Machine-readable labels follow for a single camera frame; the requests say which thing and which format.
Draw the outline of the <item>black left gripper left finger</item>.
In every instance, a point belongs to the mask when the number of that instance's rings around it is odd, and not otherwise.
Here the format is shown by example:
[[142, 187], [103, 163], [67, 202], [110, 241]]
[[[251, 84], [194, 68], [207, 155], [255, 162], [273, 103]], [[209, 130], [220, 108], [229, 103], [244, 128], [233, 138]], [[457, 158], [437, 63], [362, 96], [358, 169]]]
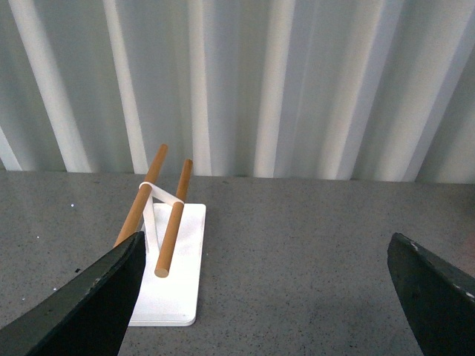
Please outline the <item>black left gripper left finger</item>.
[[138, 231], [1, 329], [2, 355], [117, 355], [140, 292]]

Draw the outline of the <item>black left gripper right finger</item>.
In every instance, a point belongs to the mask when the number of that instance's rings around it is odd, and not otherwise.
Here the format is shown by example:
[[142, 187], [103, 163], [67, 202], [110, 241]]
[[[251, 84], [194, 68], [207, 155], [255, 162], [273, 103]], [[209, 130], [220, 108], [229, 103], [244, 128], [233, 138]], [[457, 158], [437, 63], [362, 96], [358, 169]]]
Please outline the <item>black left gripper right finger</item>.
[[474, 354], [474, 278], [395, 233], [387, 266], [424, 355]]

